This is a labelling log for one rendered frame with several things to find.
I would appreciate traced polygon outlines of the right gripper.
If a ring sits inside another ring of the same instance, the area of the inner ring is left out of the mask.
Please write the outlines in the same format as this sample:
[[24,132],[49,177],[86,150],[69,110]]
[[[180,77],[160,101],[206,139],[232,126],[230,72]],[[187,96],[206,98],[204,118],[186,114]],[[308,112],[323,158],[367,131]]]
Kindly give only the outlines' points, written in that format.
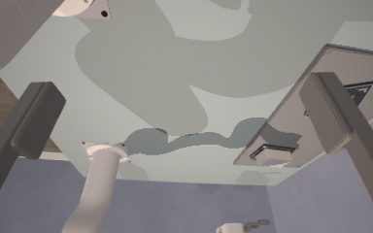
[[244,233],[252,229],[258,229],[259,225],[270,225],[269,220],[258,220],[258,222],[247,222],[244,227],[242,223],[225,223],[217,228],[217,233]]

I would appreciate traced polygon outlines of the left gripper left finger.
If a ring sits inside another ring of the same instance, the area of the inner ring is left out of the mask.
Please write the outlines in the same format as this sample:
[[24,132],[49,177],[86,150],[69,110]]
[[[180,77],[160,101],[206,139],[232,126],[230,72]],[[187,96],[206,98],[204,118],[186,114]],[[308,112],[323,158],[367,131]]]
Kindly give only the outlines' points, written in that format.
[[24,90],[0,127],[0,189],[18,156],[39,159],[65,103],[53,82]]

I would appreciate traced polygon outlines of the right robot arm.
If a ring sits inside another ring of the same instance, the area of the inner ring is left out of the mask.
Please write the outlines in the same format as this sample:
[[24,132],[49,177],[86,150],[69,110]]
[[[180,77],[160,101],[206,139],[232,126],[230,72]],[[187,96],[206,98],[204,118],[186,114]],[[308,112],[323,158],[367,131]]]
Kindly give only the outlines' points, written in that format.
[[90,145],[87,153],[92,161],[82,198],[62,233],[106,233],[100,224],[111,204],[119,163],[128,158],[128,153],[109,144]]

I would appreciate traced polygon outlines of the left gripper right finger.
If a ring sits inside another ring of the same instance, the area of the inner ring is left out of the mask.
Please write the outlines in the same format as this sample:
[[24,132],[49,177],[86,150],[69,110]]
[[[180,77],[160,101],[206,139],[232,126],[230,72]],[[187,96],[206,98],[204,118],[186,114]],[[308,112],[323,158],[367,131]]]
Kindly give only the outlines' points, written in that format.
[[334,72],[310,73],[299,97],[327,154],[347,150],[373,200],[373,129]]

